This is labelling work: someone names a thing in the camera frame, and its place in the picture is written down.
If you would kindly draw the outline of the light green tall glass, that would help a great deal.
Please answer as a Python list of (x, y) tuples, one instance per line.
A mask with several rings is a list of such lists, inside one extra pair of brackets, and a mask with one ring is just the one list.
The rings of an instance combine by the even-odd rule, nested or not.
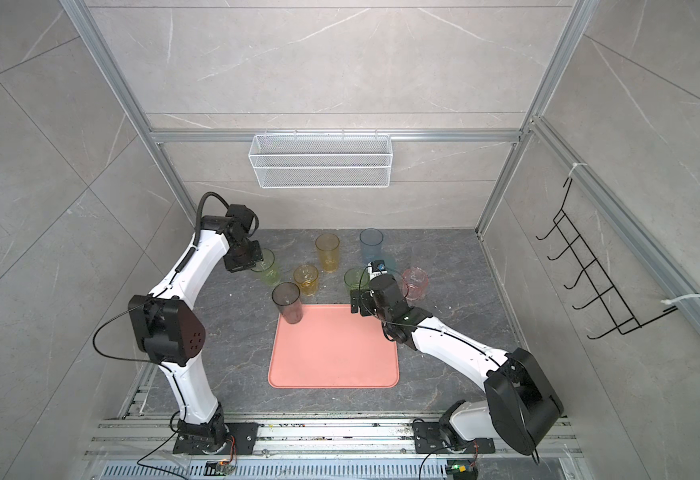
[(281, 282), (281, 275), (275, 254), (267, 248), (263, 248), (262, 259), (258, 261), (252, 268), (258, 278), (266, 285), (275, 287)]

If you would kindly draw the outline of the pink plastic tray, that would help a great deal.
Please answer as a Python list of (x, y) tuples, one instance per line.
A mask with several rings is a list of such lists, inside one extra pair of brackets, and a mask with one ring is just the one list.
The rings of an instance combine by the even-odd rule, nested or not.
[(347, 304), (313, 304), (297, 324), (278, 319), (268, 372), (274, 388), (384, 389), (399, 378), (397, 344), (373, 316)]

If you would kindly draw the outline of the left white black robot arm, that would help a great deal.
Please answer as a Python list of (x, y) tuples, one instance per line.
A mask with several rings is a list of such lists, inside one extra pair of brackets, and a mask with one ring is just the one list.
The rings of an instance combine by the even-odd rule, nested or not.
[(205, 373), (206, 330), (194, 305), (219, 262), (236, 273), (263, 259), (260, 243), (252, 238), (258, 228), (259, 218), (247, 206), (230, 204), (213, 191), (204, 193), (183, 256), (148, 294), (133, 296), (125, 311), (138, 349), (147, 363), (164, 371), (178, 402), (178, 437), (204, 452), (221, 450), (230, 433)]

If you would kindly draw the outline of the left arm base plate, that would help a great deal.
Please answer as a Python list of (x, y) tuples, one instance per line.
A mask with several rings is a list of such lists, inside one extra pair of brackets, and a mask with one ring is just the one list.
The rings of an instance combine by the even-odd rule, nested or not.
[(224, 455), (235, 447), (237, 455), (251, 455), (257, 440), (258, 423), (193, 425), (180, 423), (172, 452), (189, 455)]

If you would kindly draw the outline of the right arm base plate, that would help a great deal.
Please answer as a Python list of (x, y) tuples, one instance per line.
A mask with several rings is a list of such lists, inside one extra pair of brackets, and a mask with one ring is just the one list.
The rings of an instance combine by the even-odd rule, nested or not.
[(494, 454), (496, 447), (491, 438), (462, 439), (451, 427), (439, 422), (426, 422), (416, 418), (411, 423), (415, 450), (428, 453), (478, 453)]

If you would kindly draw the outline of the dark grey tall glass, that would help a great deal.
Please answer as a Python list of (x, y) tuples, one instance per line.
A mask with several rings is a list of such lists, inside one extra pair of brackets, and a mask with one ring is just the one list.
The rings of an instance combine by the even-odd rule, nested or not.
[(271, 299), (285, 322), (297, 324), (302, 320), (301, 290), (297, 284), (280, 283), (273, 289)]

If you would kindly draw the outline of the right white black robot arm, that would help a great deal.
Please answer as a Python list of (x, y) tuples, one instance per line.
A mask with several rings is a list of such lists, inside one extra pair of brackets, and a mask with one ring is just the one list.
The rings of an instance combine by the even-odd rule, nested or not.
[(515, 452), (538, 457), (538, 445), (564, 406), (529, 351), (482, 344), (409, 304), (383, 260), (364, 266), (350, 301), (353, 313), (378, 319), (387, 340), (444, 362), (484, 393), (483, 401), (458, 401), (439, 418), (438, 450), (459, 451), (497, 436)]

